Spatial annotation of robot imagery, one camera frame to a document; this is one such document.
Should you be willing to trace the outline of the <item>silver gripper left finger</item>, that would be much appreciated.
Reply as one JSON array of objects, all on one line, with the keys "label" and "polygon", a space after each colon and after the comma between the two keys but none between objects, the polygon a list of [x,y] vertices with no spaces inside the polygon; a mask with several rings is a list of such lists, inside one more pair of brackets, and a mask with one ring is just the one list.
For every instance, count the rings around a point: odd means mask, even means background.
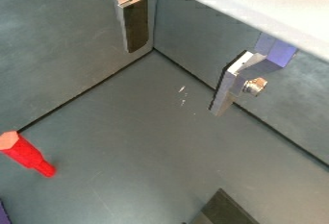
[{"label": "silver gripper left finger", "polygon": [[133,53],[148,42],[148,0],[113,0],[125,51]]}]

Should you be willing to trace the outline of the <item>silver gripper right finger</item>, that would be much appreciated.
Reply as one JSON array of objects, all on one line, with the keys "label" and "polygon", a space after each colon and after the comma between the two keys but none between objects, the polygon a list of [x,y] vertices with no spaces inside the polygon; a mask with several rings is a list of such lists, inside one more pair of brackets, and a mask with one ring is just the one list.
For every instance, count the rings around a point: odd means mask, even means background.
[{"label": "silver gripper right finger", "polygon": [[258,96],[267,85],[263,75],[283,69],[297,51],[295,46],[262,33],[254,50],[244,50],[222,69],[211,113],[222,115],[243,93]]}]

